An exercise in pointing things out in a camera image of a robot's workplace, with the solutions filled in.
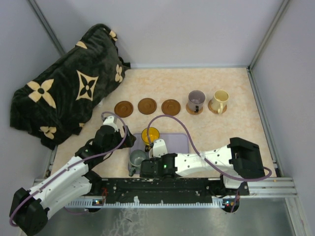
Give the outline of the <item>dark brown wooden coaster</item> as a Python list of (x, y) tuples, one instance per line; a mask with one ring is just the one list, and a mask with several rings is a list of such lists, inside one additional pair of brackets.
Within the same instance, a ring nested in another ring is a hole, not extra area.
[(114, 113), (121, 118), (129, 117), (133, 113), (133, 105), (129, 101), (121, 101), (116, 104)]

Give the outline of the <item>light woven rattan coaster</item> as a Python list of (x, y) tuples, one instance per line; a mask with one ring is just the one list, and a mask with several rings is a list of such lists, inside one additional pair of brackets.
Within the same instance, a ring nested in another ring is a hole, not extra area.
[(198, 111), (198, 112), (195, 112), (195, 111), (192, 111), (190, 108), (189, 108), (189, 106), (188, 106), (188, 104), (186, 104), (186, 111), (189, 113), (189, 114), (191, 114), (191, 115), (199, 115), (199, 114), (201, 114), (202, 112), (203, 112), (203, 107)]

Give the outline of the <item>purple transparent mug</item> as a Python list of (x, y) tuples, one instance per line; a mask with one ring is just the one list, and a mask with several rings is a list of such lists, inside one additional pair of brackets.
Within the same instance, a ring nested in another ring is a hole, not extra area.
[(188, 96), (188, 106), (192, 111), (198, 112), (204, 105), (205, 94), (200, 90), (193, 90)]

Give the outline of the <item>cream yellow ceramic mug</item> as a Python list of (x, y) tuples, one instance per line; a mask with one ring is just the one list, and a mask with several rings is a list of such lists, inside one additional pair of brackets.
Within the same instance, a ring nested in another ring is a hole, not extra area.
[(218, 114), (222, 114), (224, 107), (227, 105), (229, 100), (229, 94), (227, 91), (224, 90), (217, 90), (214, 93), (212, 98), (212, 105), (211, 107), (218, 112)]

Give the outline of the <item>white mug blue handle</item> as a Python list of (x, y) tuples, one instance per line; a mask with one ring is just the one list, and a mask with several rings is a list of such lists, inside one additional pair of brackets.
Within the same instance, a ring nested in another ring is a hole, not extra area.
[(149, 150), (149, 158), (153, 158), (153, 157), (154, 157), (154, 155), (153, 155), (153, 148), (151, 148)]

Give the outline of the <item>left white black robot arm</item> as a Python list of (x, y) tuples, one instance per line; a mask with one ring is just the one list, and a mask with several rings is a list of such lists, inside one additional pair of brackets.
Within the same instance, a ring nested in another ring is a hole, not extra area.
[(78, 149), (57, 172), (38, 185), (14, 193), (9, 223), (27, 235), (39, 233), (48, 220), (72, 200), (102, 191), (102, 178), (93, 168), (118, 149), (133, 147), (136, 137), (123, 126), (124, 135), (116, 125), (103, 125), (95, 137)]

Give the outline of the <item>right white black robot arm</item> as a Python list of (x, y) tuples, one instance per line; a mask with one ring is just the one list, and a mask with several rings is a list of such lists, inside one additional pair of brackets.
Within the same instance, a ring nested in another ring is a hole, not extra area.
[(150, 159), (142, 161), (140, 177), (187, 177), (203, 171), (215, 170), (222, 175), (220, 190), (232, 194), (243, 182), (261, 181), (265, 175), (259, 146), (242, 138), (231, 138), (220, 148), (193, 153), (166, 153), (163, 139), (153, 144), (158, 151)]

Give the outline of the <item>lavender plastic tray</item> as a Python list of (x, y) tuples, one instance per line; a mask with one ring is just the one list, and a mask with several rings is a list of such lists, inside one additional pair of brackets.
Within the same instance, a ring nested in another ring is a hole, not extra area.
[[(137, 149), (145, 151), (141, 133), (135, 133), (136, 141), (130, 148), (128, 156)], [(189, 139), (184, 133), (161, 133), (160, 139), (164, 139), (169, 153), (189, 153)]]

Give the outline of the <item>grey ceramic mug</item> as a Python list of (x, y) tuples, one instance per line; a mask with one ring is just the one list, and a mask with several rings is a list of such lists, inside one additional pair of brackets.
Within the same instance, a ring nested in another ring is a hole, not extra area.
[(130, 177), (140, 173), (141, 163), (148, 159), (148, 154), (140, 149), (134, 150), (129, 156), (129, 172)]

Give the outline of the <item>yellow transparent mug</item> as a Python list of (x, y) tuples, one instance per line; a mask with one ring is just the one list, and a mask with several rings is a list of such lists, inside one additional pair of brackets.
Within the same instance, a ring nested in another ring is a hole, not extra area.
[(142, 141), (145, 144), (145, 152), (148, 152), (151, 149), (151, 144), (153, 141), (159, 139), (160, 133), (159, 131), (154, 128), (145, 128), (141, 133)]

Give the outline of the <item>black floral plush blanket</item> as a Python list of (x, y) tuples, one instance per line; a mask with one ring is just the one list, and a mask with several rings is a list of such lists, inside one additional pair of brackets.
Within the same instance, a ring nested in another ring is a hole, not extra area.
[(14, 92), (10, 126), (51, 149), (80, 134), (130, 68), (119, 56), (117, 39), (107, 25), (92, 26), (73, 49)]

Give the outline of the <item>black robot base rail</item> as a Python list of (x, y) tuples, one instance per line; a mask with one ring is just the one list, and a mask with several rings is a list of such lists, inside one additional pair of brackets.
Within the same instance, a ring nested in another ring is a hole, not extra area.
[(84, 196), (104, 197), (107, 204), (132, 203), (134, 197), (141, 204), (203, 204), (211, 203), (213, 197), (233, 196), (237, 192), (248, 196), (247, 183), (227, 187), (223, 178), (104, 178)]

